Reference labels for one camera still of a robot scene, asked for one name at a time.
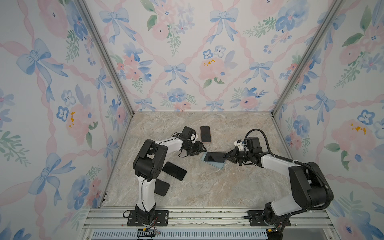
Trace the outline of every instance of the smartphone screen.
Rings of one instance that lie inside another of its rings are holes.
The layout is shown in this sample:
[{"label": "smartphone screen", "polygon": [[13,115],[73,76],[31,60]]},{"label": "smartphone screen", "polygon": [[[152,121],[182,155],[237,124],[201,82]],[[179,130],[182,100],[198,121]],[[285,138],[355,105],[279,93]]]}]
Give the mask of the smartphone screen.
[{"label": "smartphone screen", "polygon": [[207,152],[204,161],[205,162],[225,162],[225,152]]},{"label": "smartphone screen", "polygon": [[171,175],[174,178],[177,178],[180,181],[182,181],[184,179],[184,176],[187,174],[187,171],[185,169],[182,169],[181,167],[176,166],[171,162],[166,162],[163,167],[163,172]]},{"label": "smartphone screen", "polygon": [[212,142],[211,130],[209,129],[209,126],[201,126],[200,133],[201,133],[201,142]]}]

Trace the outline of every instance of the wall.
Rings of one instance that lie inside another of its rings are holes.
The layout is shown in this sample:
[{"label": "wall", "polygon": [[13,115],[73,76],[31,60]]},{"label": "wall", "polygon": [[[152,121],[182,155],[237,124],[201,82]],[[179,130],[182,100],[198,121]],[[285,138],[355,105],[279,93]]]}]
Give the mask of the wall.
[{"label": "wall", "polygon": [[343,240],[384,239],[383,8],[346,0],[276,115],[293,157],[326,176]]},{"label": "wall", "polygon": [[271,110],[331,2],[86,0],[137,111]]},{"label": "wall", "polygon": [[0,19],[0,239],[77,239],[128,114],[72,1],[1,1]]}]

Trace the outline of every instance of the smartphone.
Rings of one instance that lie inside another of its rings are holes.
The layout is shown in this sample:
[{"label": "smartphone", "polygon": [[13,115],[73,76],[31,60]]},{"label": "smartphone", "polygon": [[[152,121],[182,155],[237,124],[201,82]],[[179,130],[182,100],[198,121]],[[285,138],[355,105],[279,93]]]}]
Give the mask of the smartphone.
[{"label": "smartphone", "polygon": [[207,152],[204,162],[225,162],[225,152]]},{"label": "smartphone", "polygon": [[204,142],[204,143],[212,142],[211,130],[209,129],[209,126],[201,126],[200,133],[201,133],[201,142]]},{"label": "smartphone", "polygon": [[187,170],[182,169],[181,167],[176,166],[171,162],[166,162],[166,164],[163,167],[163,172],[171,175],[172,177],[180,181],[182,181],[184,179],[184,176],[187,174]]}]

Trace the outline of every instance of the metal corner post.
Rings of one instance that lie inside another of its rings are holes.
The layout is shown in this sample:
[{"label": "metal corner post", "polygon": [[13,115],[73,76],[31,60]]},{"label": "metal corner post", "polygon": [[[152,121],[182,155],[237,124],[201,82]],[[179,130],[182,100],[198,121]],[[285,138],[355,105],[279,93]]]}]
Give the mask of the metal corner post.
[{"label": "metal corner post", "polygon": [[280,110],[282,105],[284,104],[285,99],[288,97],[289,93],[291,92],[292,88],[296,84],[298,78],[300,77],[301,73],[303,72],[306,64],[313,56],[314,52],[316,51],[318,45],[320,44],[320,41],[325,36],[326,31],[331,27],[333,21],[335,20],[337,13],[339,12],[339,9],[343,5],[345,0],[334,0],[332,5],[329,7],[329,10],[324,17],[323,23],[319,26],[318,30],[316,31],[315,35],[313,36],[312,42],[309,44],[308,48],[305,50],[303,57],[301,58],[301,61],[299,65],[297,66],[297,69],[292,73],[291,79],[288,81],[287,85],[285,86],[283,92],[281,93],[281,96],[279,97],[276,105],[274,106],[272,110],[272,115],[275,116],[275,114]]},{"label": "metal corner post", "polygon": [[74,2],[76,4],[76,6],[80,12],[80,15],[83,18],[90,34],[92,35],[92,38],[94,40],[96,48],[99,50],[101,57],[105,61],[105,65],[106,65],[105,67],[108,69],[108,72],[111,75],[112,81],[115,84],[115,86],[117,87],[117,91],[121,96],[121,99],[124,103],[124,106],[128,109],[129,114],[132,117],[133,116],[133,109],[132,109],[132,107],[128,101],[128,97],[125,94],[124,88],[121,85],[119,77],[117,76],[117,73],[116,73],[115,69],[113,68],[113,63],[112,63],[111,59],[109,58],[107,49],[106,49],[106,47],[105,47],[105,45],[101,39],[101,35],[100,35],[99,31],[96,28],[96,25],[95,25],[93,18],[89,12],[89,9],[88,9],[88,6],[87,6],[85,0],[75,0]]}]

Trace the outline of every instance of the floral wallpaper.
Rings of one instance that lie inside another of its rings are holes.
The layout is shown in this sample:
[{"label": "floral wallpaper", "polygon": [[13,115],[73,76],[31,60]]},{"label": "floral wallpaper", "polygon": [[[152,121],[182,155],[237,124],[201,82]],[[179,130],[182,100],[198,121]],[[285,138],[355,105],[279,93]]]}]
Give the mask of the floral wallpaper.
[{"label": "floral wallpaper", "polygon": [[0,240],[77,239],[130,115],[71,0],[0,19]]},{"label": "floral wallpaper", "polygon": [[86,3],[135,111],[270,111],[332,0]]},{"label": "floral wallpaper", "polygon": [[327,178],[342,240],[384,239],[383,8],[346,0],[276,115],[293,157]]}]

